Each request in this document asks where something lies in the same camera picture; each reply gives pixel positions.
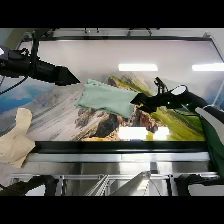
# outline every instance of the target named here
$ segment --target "mint green towel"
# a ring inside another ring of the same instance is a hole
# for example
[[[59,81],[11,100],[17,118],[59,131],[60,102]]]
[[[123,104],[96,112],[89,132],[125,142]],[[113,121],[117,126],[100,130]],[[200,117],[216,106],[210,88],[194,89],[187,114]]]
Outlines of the mint green towel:
[[[137,94],[88,79],[78,106],[90,107],[130,118],[134,110],[134,105],[130,102]]]

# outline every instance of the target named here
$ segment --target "large display screen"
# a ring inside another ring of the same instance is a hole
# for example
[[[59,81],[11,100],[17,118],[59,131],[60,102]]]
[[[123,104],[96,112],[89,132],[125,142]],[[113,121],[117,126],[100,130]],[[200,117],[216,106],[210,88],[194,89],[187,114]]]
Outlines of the large display screen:
[[[20,48],[24,47],[30,50],[31,42],[22,43]],[[135,106],[131,117],[124,118],[105,110],[77,106],[88,79],[153,96],[157,94],[154,79],[159,77],[168,89],[186,85],[208,103],[224,107],[223,72],[194,69],[195,65],[197,68],[222,63],[209,41],[42,41],[38,56],[43,61],[68,67],[81,83],[60,87],[28,78],[1,95],[0,136],[15,126],[17,108],[22,107],[33,114],[27,136],[35,141],[205,140],[198,117],[184,116],[166,107],[149,114]],[[153,64],[157,69],[120,71],[119,64]],[[0,91],[21,79],[5,78]]]

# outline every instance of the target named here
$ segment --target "beige cloth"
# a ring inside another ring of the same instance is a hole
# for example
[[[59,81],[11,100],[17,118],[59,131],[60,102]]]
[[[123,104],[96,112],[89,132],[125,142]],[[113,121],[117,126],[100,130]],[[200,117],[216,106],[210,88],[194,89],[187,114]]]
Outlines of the beige cloth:
[[[21,168],[27,154],[35,146],[35,142],[26,137],[31,120],[32,113],[30,110],[18,108],[16,126],[0,137],[0,162]]]

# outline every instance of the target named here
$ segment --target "grassy hillside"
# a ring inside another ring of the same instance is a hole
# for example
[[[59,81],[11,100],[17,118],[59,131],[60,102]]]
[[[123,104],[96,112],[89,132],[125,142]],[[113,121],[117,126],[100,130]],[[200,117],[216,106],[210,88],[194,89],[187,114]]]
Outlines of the grassy hillside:
[[[110,78],[116,82],[118,87],[136,92],[143,92],[147,96],[152,95],[150,90],[138,80],[133,80],[129,77],[125,77],[125,81],[114,76],[111,76]],[[147,114],[147,116],[154,118],[156,121],[161,122],[164,126],[169,128],[169,141],[204,140],[201,122],[198,117],[183,116],[173,110],[167,110],[165,107],[160,107],[156,112]],[[153,133],[149,132],[146,140],[153,140]]]

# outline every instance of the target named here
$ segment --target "black border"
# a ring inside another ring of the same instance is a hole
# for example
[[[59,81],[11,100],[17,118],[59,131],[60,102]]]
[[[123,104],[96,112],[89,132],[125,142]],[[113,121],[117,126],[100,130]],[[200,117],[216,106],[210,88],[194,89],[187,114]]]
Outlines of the black border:
[[[177,36],[61,36],[42,37],[40,41],[58,40],[184,40],[211,41],[210,37]],[[36,141],[31,153],[39,154],[125,154],[125,153],[198,153],[208,152],[206,141],[120,141],[120,142],[74,142],[74,141]]]

